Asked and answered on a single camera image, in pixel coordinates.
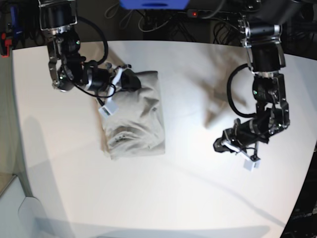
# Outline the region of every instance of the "beige cloth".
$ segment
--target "beige cloth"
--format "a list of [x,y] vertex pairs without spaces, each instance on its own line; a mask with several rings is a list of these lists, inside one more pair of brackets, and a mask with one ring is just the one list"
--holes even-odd
[[112,100],[117,111],[102,117],[108,152],[112,159],[165,153],[165,134],[158,72],[137,73],[142,88],[118,92]]

